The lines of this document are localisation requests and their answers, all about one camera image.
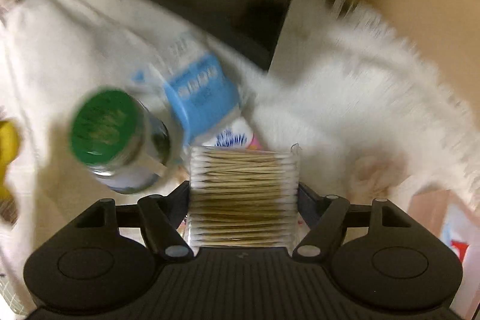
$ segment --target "green lid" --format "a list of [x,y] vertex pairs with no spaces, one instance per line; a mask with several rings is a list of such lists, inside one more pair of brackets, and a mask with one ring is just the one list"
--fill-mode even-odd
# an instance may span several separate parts
[[103,165],[111,162],[135,134],[140,110],[121,90],[103,90],[87,100],[71,127],[71,150],[80,162]]

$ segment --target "yellow object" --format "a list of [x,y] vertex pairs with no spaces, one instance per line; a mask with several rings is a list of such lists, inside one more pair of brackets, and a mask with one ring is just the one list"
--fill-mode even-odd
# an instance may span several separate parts
[[20,137],[10,121],[0,121],[0,215],[9,223],[15,223],[17,211],[11,192],[4,185],[8,165],[20,150]]
[[0,167],[13,162],[19,149],[20,138],[15,125],[10,121],[0,121]]

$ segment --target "plastic container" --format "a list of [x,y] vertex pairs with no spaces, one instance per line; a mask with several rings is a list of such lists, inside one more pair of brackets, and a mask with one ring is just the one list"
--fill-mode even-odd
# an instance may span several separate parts
[[298,154],[193,147],[185,239],[200,247],[286,247],[297,229]]
[[70,137],[75,157],[118,193],[144,190],[165,174],[168,131],[124,91],[103,90],[89,98],[73,121]]

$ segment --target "cotton swab package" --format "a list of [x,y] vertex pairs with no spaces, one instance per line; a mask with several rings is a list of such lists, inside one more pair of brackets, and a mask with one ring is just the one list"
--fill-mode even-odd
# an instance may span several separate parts
[[186,240],[199,247],[286,247],[297,227],[298,157],[193,147]]

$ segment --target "glass jar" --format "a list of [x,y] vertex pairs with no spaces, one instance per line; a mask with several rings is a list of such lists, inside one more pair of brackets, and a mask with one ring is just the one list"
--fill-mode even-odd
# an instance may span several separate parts
[[165,174],[168,131],[124,91],[103,90],[88,99],[73,121],[70,137],[75,157],[118,193],[144,190]]

